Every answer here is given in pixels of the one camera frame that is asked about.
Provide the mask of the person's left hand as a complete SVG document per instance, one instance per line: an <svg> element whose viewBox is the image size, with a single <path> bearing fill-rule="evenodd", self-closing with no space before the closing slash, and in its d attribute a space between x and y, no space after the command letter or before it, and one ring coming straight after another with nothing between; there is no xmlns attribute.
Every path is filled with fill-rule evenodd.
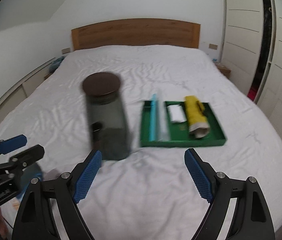
<svg viewBox="0 0 282 240"><path fill-rule="evenodd" d="M7 235L8 235L8 228L2 216L2 212L0 208L0 236L2 239L7 239Z"/></svg>

